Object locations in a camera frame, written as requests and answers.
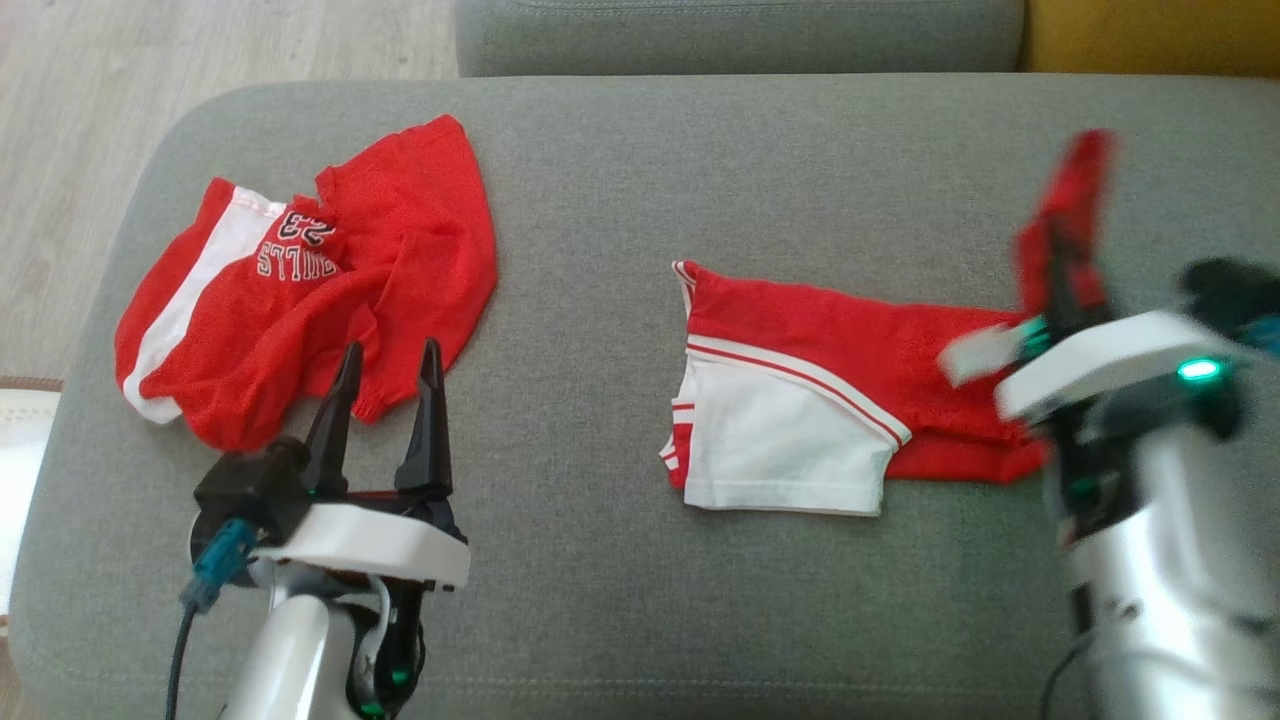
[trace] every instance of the wooden floor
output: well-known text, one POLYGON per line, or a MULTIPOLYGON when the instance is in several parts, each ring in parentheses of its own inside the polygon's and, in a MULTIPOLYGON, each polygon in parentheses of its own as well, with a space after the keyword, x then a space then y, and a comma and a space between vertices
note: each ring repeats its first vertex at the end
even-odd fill
MULTIPOLYGON (((65 377, 142 167, 198 102, 456 76, 451 0, 0 0, 0 377, 65 377)), ((0 641, 0 719, 37 717, 0 641)))

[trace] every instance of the gray cushion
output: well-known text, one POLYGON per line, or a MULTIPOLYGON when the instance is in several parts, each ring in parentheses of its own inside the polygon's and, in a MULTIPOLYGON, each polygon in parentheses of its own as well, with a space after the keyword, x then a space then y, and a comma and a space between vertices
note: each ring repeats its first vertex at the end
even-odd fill
MULTIPOLYGON (((1170 279, 1206 252, 1280 261, 1280 85, 1265 81, 563 78, 227 95, 174 128, 138 184, 36 491, 12 643, 50 720, 159 712, 191 491, 216 457, 180 423, 138 418, 113 383, 111 334, 137 282, 211 176, 308 192, 326 164, 439 113, 479 155, 500 281, 448 375, 474 582, 426 603, 430 660, 408 717, 1029 716, 1069 639, 1039 483, 893 482, 879 519, 682 506, 657 456, 682 368, 669 261, 1011 307, 1010 238, 1066 138, 1096 126, 1124 141, 1103 254, 1124 307, 1170 302, 1170 279)), ((1280 375, 1258 373, 1257 405, 1280 406, 1280 375)), ((353 429, 356 487, 390 487, 410 425, 406 407, 353 429)), ((1275 413, 1258 418, 1240 457, 1277 466, 1277 433, 1275 413)), ((264 612, 261 592, 232 589, 196 624, 183 716, 216 714, 264 612)))
POLYGON ((466 0, 468 76, 1012 70, 1023 0, 466 0))

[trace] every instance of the yellow cushion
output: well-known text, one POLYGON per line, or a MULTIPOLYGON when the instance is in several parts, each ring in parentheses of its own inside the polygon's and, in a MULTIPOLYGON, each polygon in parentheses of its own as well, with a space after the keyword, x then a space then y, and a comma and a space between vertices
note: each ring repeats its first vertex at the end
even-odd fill
POLYGON ((1023 65, 1280 77, 1280 0, 1029 0, 1023 65))

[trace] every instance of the clothing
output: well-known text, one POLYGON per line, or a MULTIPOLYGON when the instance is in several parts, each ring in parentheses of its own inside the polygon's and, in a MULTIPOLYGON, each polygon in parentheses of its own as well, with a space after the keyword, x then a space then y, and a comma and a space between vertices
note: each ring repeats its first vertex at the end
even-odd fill
POLYGON ((378 141, 271 202, 216 178, 195 223, 138 286, 115 334, 115 378, 143 418, 184 418, 246 451, 288 406, 321 396, 346 346, 365 348, 353 414, 416 395, 428 336, 445 368, 497 283, 484 184, 452 117, 378 141))
POLYGON ((1016 315, 673 268, 689 361, 662 457, 685 502, 877 515, 886 475, 1007 483, 1043 461, 995 378, 956 389, 937 364, 1016 315))
POLYGON ((1041 199, 1039 209, 1018 233, 1014 269, 1027 316, 1046 311, 1050 299, 1050 256, 1053 242, 1071 249, 1069 278, 1080 305, 1106 300, 1102 278, 1093 266, 1098 205, 1111 169, 1115 137, 1091 129, 1071 138, 1062 161, 1041 199))

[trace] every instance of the white object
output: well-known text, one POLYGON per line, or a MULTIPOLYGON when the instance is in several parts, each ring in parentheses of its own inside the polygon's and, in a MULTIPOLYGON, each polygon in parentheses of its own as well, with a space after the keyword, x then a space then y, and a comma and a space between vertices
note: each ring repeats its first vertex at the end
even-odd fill
POLYGON ((1021 348, 1021 327, 992 325, 951 341, 938 356, 938 366, 951 387, 960 387, 1012 365, 1021 348))
POLYGON ((897 450, 879 428, 776 374, 695 357, 689 364, 698 404, 686 503, 879 515, 884 468, 897 450))
POLYGON ((1253 542, 1266 523, 1242 521, 1251 493, 1224 482, 1222 454, 1190 423, 1144 434, 1129 456, 1140 507, 1066 548, 1097 621, 1084 662, 1100 719, 1280 716, 1280 605, 1253 542))
POLYGON ((58 398, 56 392, 0 389, 0 615, 9 614, 18 544, 58 398))
POLYGON ((466 543, 421 520, 355 505, 312 505, 289 542, 255 557, 325 570, 462 588, 471 571, 466 543))
POLYGON ((351 679, 356 685, 356 700, 361 705, 378 702, 378 651, 387 639, 387 628, 392 623, 392 594, 387 583, 378 575, 369 575, 369 587, 378 591, 378 625, 365 634, 356 648, 356 661, 351 667, 351 679))
POLYGON ((268 615, 220 720, 358 720, 347 701, 356 625, 298 594, 268 615))
POLYGON ((1185 315, 1152 310, 1078 332, 996 387, 1005 420, 1029 421, 1055 407, 1172 373, 1197 357, 1234 357, 1239 348, 1185 315))

